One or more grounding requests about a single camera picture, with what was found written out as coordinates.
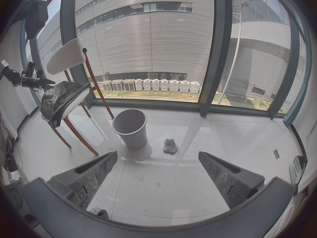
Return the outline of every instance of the white pole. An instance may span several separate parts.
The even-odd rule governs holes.
[[[238,35],[238,42],[237,42],[237,47],[236,47],[236,53],[235,53],[235,56],[234,56],[234,58],[233,58],[233,62],[232,62],[231,70],[230,70],[230,73],[229,73],[229,77],[228,77],[228,79],[227,79],[226,85],[224,86],[224,90],[222,91],[222,94],[221,94],[221,97],[220,97],[220,99],[219,99],[218,105],[220,105],[220,102],[222,101],[222,98],[224,97],[224,93],[225,93],[225,91],[226,91],[226,89],[227,89],[229,80],[230,80],[230,78],[231,78],[231,74],[232,74],[232,71],[233,71],[233,67],[235,66],[235,63],[236,63],[236,59],[237,59],[237,56],[238,56],[239,45],[240,45],[241,27],[242,27],[242,18],[241,18],[241,5],[240,5],[240,25],[239,25],[239,35]]]

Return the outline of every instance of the white tile floor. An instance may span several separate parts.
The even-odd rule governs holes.
[[[126,108],[111,107],[114,115]],[[88,118],[81,106],[69,119],[99,152],[118,151],[118,161],[87,210],[105,209],[118,222],[147,226],[197,222],[229,210],[198,160],[198,152],[259,173],[265,183],[278,176],[290,182],[289,164],[301,155],[298,142],[281,119],[198,112],[142,109],[147,115],[148,142],[129,149],[113,132],[103,106],[93,106]],[[56,136],[37,111],[20,130],[18,147],[29,180],[65,172],[96,158],[64,122],[57,129],[71,149]],[[162,151],[175,138],[175,155]],[[273,150],[279,151],[276,160]],[[21,165],[18,152],[15,151]]]

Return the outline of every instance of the chair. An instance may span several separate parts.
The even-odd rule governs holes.
[[[82,42],[80,38],[75,38],[69,42],[67,42],[65,45],[63,45],[59,50],[57,50],[50,58],[50,60],[47,63],[47,71],[48,73],[52,75],[56,75],[62,71],[65,72],[65,75],[67,77],[68,81],[70,80],[69,74],[67,72],[67,69],[79,65],[81,63],[86,63],[86,66],[88,68],[89,74],[93,80],[94,87],[86,88],[84,89],[65,109],[62,119],[67,124],[67,126],[70,128],[70,130],[76,135],[76,137],[96,156],[98,156],[98,153],[95,149],[91,147],[91,145],[88,144],[88,142],[81,136],[81,134],[75,129],[73,124],[69,121],[68,115],[73,111],[73,109],[78,106],[79,104],[83,107],[84,111],[90,117],[89,112],[85,108],[82,101],[85,99],[85,97],[92,91],[97,90],[101,100],[103,101],[105,107],[107,108],[110,116],[114,118],[109,106],[107,105],[105,98],[103,97],[101,90],[98,86],[98,83],[96,81],[96,78],[93,75],[92,69],[90,67],[87,55],[87,50],[83,49]],[[45,121],[48,121],[44,116],[42,116],[42,119]],[[71,146],[68,144],[68,142],[61,136],[61,134],[55,129],[52,128],[53,131],[57,134],[57,136],[64,142],[65,145],[67,145],[68,148]]]

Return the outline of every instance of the crumpled plastic bag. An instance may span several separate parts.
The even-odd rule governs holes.
[[[61,125],[65,109],[82,90],[89,86],[90,83],[82,85],[76,82],[62,81],[44,93],[41,113],[49,120],[50,126],[57,128]]]

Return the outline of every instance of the trash can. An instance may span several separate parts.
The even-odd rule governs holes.
[[[113,119],[112,129],[128,147],[137,149],[147,141],[145,124],[145,113],[138,109],[127,109]]]

